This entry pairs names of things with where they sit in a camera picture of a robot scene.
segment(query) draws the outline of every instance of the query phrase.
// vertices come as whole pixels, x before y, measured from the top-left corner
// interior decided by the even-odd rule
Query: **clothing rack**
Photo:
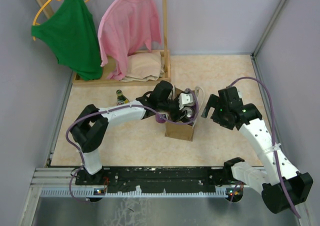
[[[40,7],[42,7],[48,0],[36,0]],[[50,5],[46,6],[43,9],[43,13],[49,19],[54,15],[54,11]],[[163,17],[163,50],[152,50],[152,52],[160,52],[161,59],[164,63],[164,75],[160,77],[158,80],[152,81],[130,81],[130,82],[122,82],[114,79],[107,79],[109,73],[111,73],[115,67],[116,62],[112,60],[112,58],[108,58],[109,63],[103,67],[103,75],[100,79],[84,81],[80,78],[77,73],[74,73],[74,77],[72,83],[74,86],[103,86],[103,85],[122,85],[122,86],[147,86],[147,85],[155,85],[159,81],[171,81],[171,65],[170,65],[170,51],[168,50],[168,19],[167,19],[167,0],[162,0],[162,17]],[[135,52],[145,53],[147,50],[141,50]]]

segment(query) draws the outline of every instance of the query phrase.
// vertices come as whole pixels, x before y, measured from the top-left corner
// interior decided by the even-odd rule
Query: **bottle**
[[[122,93],[122,91],[121,91],[120,89],[118,89],[118,90],[116,91],[116,95],[117,95],[116,105],[124,105],[124,104],[130,102],[129,99],[127,99],[127,98],[123,95],[123,93]]]

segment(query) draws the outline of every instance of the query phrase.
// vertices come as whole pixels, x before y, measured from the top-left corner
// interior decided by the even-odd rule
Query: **green shirt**
[[[59,64],[70,67],[82,79],[101,78],[98,37],[84,0],[64,0],[51,18],[31,27],[31,34],[50,47]]]

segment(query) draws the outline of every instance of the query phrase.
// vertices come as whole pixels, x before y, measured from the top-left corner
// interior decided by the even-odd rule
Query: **pink shirt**
[[[154,0],[115,0],[103,15],[98,40],[103,67],[107,55],[113,57],[116,69],[107,79],[121,80],[126,76],[128,55],[144,44],[151,51],[151,42],[161,44],[159,15]]]

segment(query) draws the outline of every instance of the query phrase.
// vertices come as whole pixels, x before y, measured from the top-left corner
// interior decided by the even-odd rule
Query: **beige table surface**
[[[228,86],[233,80],[255,77],[249,55],[177,55],[171,56],[171,83],[177,88],[205,90],[205,101]],[[267,120],[258,84],[242,80],[235,85],[242,93],[244,104],[253,103]],[[154,86],[72,87],[60,133],[51,162],[52,166],[77,166],[81,160],[76,149],[68,144],[65,132],[88,104],[97,108],[116,105],[116,90],[134,100]],[[99,147],[104,166],[222,166],[235,157],[252,166],[261,166],[247,140],[236,130],[229,130],[209,118],[199,117],[193,141],[165,137],[165,125],[154,117],[123,123],[109,128]]]

